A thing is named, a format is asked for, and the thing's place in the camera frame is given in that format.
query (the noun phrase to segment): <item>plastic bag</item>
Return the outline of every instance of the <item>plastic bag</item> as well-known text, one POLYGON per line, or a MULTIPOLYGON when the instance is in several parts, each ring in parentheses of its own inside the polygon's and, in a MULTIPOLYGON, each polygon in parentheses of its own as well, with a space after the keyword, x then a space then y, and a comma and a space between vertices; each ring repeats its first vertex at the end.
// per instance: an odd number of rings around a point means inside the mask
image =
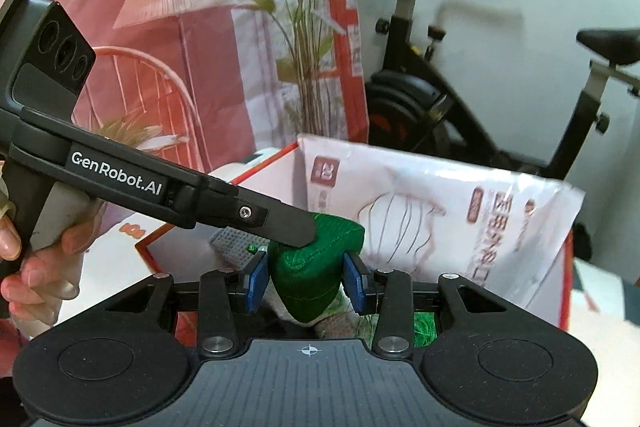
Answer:
POLYGON ((525 307, 583 192, 559 181, 301 135, 308 209, 366 229, 362 258, 430 282, 456 272, 525 307))

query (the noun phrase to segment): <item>knob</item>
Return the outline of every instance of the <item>knob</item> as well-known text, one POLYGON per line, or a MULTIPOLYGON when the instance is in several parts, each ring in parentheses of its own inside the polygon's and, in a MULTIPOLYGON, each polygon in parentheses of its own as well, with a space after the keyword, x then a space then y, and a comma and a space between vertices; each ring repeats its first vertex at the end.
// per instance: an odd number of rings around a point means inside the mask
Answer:
POLYGON ((447 35, 447 32, 446 30, 444 30, 444 28, 441 28, 439 26, 429 25, 427 35, 433 40, 442 41, 444 39, 444 36, 447 35))
POLYGON ((386 19, 379 19, 376 21, 376 33, 380 33, 382 35, 386 35, 389 33, 389 27, 391 23, 386 19))
POLYGON ((600 134, 607 133, 610 123, 611 119, 609 118, 609 115, 605 113, 599 114, 598 118, 596 118, 596 131, 598 131, 600 134))

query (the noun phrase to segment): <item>chair backrest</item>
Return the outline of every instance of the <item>chair backrest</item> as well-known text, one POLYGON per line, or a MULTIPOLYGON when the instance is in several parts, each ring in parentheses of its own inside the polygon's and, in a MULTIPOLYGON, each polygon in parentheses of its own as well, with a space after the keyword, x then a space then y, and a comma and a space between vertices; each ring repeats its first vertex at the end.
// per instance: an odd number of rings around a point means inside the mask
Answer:
POLYGON ((87 87, 74 112, 74 123, 94 132, 120 125, 140 135, 156 131, 145 143, 149 152, 170 162, 203 170, 196 140, 196 109, 180 76, 161 60, 140 50, 98 46, 94 72, 102 82, 87 87), (114 112, 120 108, 114 119, 114 112))

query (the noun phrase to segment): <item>round pad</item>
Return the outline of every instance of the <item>round pad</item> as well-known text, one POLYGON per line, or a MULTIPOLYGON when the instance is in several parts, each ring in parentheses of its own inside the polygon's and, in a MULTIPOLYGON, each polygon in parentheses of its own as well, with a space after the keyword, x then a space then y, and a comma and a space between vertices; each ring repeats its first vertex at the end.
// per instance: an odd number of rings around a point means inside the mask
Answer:
POLYGON ((133 351, 113 339, 89 339, 72 344, 58 359, 63 373, 78 380, 107 380, 129 369, 133 351))
POLYGON ((494 377, 520 382, 536 380, 553 366, 553 359, 544 347, 519 339, 485 344, 478 353, 478 362, 494 377))
POLYGON ((420 368, 440 399, 479 421, 546 425, 582 413, 595 360, 570 335, 541 329, 519 338, 452 329, 427 348, 420 368))
POLYGON ((14 373, 25 407, 63 425, 113 425, 175 396, 190 365, 174 336, 160 331, 110 336, 51 330, 27 344, 14 373))

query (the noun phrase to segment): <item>green fabric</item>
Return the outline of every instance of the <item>green fabric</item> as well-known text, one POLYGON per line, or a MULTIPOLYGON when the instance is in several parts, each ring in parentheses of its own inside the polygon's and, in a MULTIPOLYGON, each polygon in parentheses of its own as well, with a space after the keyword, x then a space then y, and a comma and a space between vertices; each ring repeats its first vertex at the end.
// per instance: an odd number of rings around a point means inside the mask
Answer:
POLYGON ((435 340, 436 336, 436 323, 433 313, 414 313, 414 346, 428 346, 435 340))
POLYGON ((316 240, 303 248, 272 241, 269 275, 291 316, 309 323, 334 301, 342 281, 344 253, 360 253, 364 227, 343 217, 314 214, 316 240))

